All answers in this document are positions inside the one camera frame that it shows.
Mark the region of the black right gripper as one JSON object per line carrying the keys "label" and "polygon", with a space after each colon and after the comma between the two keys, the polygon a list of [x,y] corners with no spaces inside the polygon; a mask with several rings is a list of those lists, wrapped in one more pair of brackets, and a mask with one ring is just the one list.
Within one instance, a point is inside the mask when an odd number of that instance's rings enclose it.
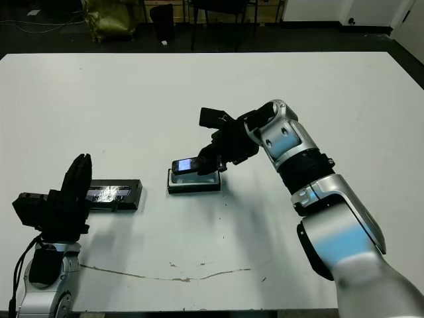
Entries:
{"label": "black right gripper", "polygon": [[225,112],[217,113],[217,132],[212,134],[212,144],[202,148],[198,154],[199,176],[227,170],[230,162],[238,165],[259,151],[259,145],[248,135],[245,118],[232,118]]}

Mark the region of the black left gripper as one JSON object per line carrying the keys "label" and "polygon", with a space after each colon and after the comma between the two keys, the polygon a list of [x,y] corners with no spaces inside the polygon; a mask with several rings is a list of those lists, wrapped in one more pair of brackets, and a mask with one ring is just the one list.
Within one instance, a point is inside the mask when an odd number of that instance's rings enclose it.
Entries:
{"label": "black left gripper", "polygon": [[110,189],[89,189],[92,179],[90,154],[80,154],[64,176],[62,190],[50,190],[41,209],[39,231],[50,242],[76,242],[86,234],[86,220],[92,211],[115,212],[120,193]]}

